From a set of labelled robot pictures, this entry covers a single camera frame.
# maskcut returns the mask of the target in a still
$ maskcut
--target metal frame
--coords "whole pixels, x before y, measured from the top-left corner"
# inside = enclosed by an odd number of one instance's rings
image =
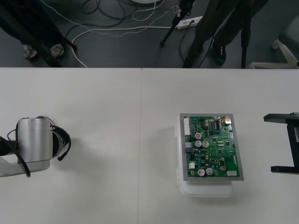
[[[223,116],[230,116],[230,119],[232,121],[232,130],[234,135],[234,142],[235,142],[235,152],[237,156],[237,162],[239,167],[240,176],[237,177],[209,177],[209,178],[198,178],[198,177],[189,177],[188,176],[188,169],[187,169],[187,153],[184,150],[185,148],[185,133],[184,133],[184,117],[223,117]],[[211,181],[243,181],[243,170],[242,170],[242,164],[241,164],[241,157],[239,152],[239,145],[237,141],[237,134],[235,131],[235,121],[234,116],[231,113],[181,113],[179,115],[179,125],[180,125],[180,138],[181,138],[181,148],[182,148],[182,163],[183,163],[183,179],[184,181],[197,181],[197,182],[211,182]]]

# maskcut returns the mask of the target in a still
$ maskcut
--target shoe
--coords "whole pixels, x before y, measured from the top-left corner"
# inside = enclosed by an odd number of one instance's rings
[[[29,46],[29,45],[23,45],[23,49],[24,49],[24,58],[26,60],[31,60],[34,57],[36,57],[37,51],[34,50],[31,46]]]
[[[225,46],[218,45],[214,42],[212,48],[212,56],[217,64],[223,65],[226,60]]]
[[[63,46],[60,43],[54,45],[53,47],[51,47],[50,51],[51,51],[51,55],[54,58],[58,58],[58,57],[60,57],[60,56],[62,56],[64,54],[64,48],[63,48]]]

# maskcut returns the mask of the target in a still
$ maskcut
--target green circuit board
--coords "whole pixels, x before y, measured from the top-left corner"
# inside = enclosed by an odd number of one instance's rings
[[[189,123],[189,135],[185,134],[188,176],[239,177],[231,118],[184,118]]]

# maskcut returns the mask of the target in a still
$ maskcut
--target power strip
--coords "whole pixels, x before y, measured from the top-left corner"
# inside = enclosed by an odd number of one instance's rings
[[[195,17],[195,18],[191,18],[191,19],[187,19],[187,20],[181,20],[181,21],[178,23],[177,28],[178,28],[178,29],[186,29],[186,28],[189,26],[189,24],[190,24],[190,22],[191,22],[192,20],[194,20],[195,22],[192,23],[192,24],[190,25],[190,27],[195,27],[195,26],[199,23],[199,21],[201,20],[201,18],[202,18],[202,16]]]

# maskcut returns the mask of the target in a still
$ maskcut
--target white table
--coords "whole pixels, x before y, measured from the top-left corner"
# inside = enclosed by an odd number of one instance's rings
[[[1,136],[42,114],[73,141],[48,170],[0,178],[1,223],[298,223],[299,176],[270,172],[292,165],[286,125],[263,122],[299,112],[297,70],[0,69],[0,77]],[[233,197],[179,192],[181,112],[234,114],[245,181],[234,182]]]

